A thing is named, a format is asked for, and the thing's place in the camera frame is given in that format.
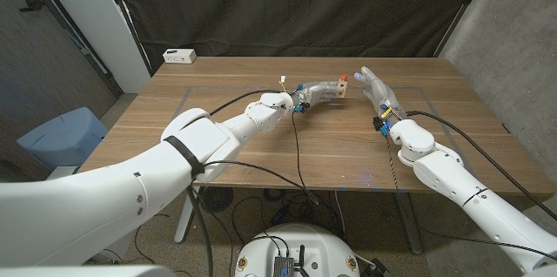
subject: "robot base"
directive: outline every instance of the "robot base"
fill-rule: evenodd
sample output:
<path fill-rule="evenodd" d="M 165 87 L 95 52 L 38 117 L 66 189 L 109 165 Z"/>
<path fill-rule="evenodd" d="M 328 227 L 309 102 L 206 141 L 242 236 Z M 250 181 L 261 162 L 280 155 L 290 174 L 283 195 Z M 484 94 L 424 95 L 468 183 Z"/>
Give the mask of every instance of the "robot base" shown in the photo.
<path fill-rule="evenodd" d="M 267 230 L 270 236 L 283 239 L 290 249 L 289 258 L 299 263 L 300 249 L 304 250 L 303 269 L 308 276 L 359 276 L 358 262 L 352 249 L 339 237 L 323 228 L 302 223 L 291 223 L 274 226 Z M 265 237 L 264 233 L 255 238 Z M 287 261 L 285 243 L 274 239 L 280 247 L 283 259 Z M 271 239 L 252 240 L 240 251 L 235 266 L 236 277 L 263 276 L 304 276 L 294 264 L 292 269 L 275 272 L 275 258 L 279 250 Z"/>

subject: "white device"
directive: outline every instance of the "white device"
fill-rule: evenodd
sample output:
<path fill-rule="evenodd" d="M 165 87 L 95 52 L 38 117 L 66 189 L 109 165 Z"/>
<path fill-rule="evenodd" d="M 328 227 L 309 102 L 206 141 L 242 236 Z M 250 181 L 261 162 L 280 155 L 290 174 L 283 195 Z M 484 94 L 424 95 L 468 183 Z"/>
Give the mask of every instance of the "white device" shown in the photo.
<path fill-rule="evenodd" d="M 164 62 L 169 64 L 191 64 L 197 57 L 193 49 L 168 49 L 163 54 Z"/>

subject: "black strap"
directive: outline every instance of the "black strap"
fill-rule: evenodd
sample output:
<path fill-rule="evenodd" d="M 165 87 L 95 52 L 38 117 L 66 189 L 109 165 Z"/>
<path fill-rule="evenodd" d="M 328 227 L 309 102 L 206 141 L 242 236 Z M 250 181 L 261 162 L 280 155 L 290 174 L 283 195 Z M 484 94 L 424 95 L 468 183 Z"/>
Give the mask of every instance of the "black strap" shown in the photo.
<path fill-rule="evenodd" d="M 178 138 L 176 138 L 174 136 L 170 136 L 168 138 L 165 138 L 164 141 L 166 141 L 166 142 L 170 143 L 170 145 L 174 146 L 176 151 L 180 152 L 180 154 L 182 154 L 182 156 L 184 156 L 185 160 L 187 160 L 188 163 L 190 163 L 191 179 L 192 180 L 195 180 L 195 178 L 200 173 L 205 172 L 205 166 L 203 166 L 203 164 L 199 163 L 198 158 L 196 158 L 195 155 L 193 155 L 193 153 L 190 151 L 190 149 L 187 148 L 187 146 L 185 146 L 184 143 L 182 143 L 182 141 L 180 141 Z"/>

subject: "humanoid robot hand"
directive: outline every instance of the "humanoid robot hand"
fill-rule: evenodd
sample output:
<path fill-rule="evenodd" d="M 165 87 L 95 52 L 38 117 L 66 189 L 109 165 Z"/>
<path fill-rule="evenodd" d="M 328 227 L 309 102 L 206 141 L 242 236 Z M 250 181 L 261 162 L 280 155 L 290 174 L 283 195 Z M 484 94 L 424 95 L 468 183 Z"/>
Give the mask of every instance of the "humanoid robot hand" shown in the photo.
<path fill-rule="evenodd" d="M 338 86 L 338 81 L 308 82 L 302 84 L 301 89 L 296 91 L 299 95 L 299 101 L 296 102 L 295 95 L 292 95 L 292 99 L 294 105 L 306 103 L 309 104 L 306 108 L 310 108 L 319 103 L 328 102 L 332 98 L 337 98 L 343 90 L 342 87 Z"/>
<path fill-rule="evenodd" d="M 366 84 L 363 90 L 364 95 L 372 101 L 375 111 L 381 116 L 389 108 L 393 109 L 395 117 L 389 117 L 386 121 L 389 125 L 394 125 L 398 120 L 406 118 L 406 113 L 394 95 L 393 90 L 384 84 L 367 67 L 362 67 L 362 72 L 354 73 L 354 78 Z"/>

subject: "black curtain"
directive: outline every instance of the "black curtain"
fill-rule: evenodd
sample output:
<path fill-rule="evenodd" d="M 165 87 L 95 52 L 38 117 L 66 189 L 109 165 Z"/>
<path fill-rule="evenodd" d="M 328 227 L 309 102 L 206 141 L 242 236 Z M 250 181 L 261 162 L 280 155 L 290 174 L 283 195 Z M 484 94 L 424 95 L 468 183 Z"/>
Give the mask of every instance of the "black curtain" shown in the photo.
<path fill-rule="evenodd" d="M 125 0 L 153 69 L 199 56 L 430 57 L 464 0 Z"/>

